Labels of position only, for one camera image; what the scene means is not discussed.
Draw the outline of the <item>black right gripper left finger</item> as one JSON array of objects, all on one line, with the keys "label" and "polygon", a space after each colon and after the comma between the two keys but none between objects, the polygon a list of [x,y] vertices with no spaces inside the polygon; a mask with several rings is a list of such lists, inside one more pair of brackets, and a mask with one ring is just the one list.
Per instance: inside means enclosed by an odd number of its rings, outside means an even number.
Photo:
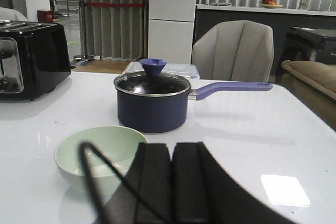
[{"label": "black right gripper left finger", "polygon": [[140,143],[126,181],[160,216],[119,185],[104,206],[110,223],[171,223],[171,161],[162,143]]}]

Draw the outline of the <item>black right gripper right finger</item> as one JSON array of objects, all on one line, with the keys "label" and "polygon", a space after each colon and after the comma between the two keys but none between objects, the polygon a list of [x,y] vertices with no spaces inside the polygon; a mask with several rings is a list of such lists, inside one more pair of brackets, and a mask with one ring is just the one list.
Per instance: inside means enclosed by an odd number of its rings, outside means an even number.
[{"label": "black right gripper right finger", "polygon": [[291,223],[235,182],[202,142],[178,143],[172,164],[177,223]]}]

